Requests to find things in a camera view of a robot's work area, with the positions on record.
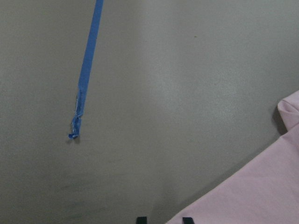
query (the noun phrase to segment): blue tape strip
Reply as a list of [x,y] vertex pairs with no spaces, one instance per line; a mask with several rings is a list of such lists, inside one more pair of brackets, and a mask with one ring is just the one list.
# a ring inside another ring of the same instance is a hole
[[76,111],[75,116],[72,120],[72,133],[69,134],[70,139],[75,139],[79,136],[81,127],[81,116],[84,112],[84,105],[86,99],[86,93],[88,88],[90,71],[93,64],[93,54],[95,50],[95,45],[97,42],[101,13],[103,8],[104,0],[96,0],[95,8],[93,12],[93,21],[90,27],[88,42],[85,50],[84,60],[81,68],[79,83],[78,83],[78,93],[76,101]]

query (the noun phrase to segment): pink towel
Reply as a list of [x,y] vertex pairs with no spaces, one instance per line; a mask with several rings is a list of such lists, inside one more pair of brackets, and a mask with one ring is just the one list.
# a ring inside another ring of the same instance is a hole
[[167,224],[299,224],[299,91],[278,110],[288,132]]

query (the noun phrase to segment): gray surface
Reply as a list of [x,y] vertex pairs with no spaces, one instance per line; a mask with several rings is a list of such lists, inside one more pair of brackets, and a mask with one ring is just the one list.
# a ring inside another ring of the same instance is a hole
[[106,0],[76,141],[94,1],[0,3],[0,223],[162,224],[285,131],[296,0]]

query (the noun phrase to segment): black object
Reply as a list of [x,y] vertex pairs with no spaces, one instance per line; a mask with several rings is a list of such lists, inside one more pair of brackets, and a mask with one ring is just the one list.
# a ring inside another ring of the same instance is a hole
[[193,218],[191,217],[183,217],[184,224],[194,224]]
[[147,218],[146,217],[138,217],[136,219],[136,224],[147,224]]

